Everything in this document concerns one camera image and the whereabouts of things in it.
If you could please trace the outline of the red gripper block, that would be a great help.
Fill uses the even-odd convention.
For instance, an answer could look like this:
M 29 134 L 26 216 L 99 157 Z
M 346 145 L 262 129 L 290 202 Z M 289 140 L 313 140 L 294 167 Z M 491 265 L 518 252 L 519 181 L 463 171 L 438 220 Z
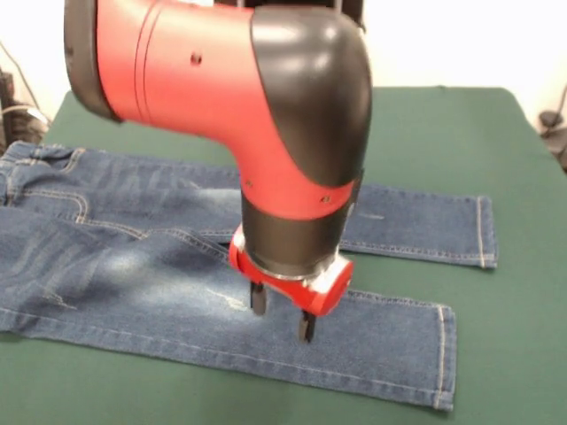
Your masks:
M 316 316 L 334 309 L 353 276 L 353 262 L 335 254 L 330 265 L 313 277 L 285 278 L 271 275 L 252 262 L 245 252 L 242 226 L 237 227 L 229 245 L 229 263 L 250 281 L 250 307 L 256 315 L 267 308 L 267 289 L 275 290 L 301 310 L 299 340 L 311 343 L 315 335 Z

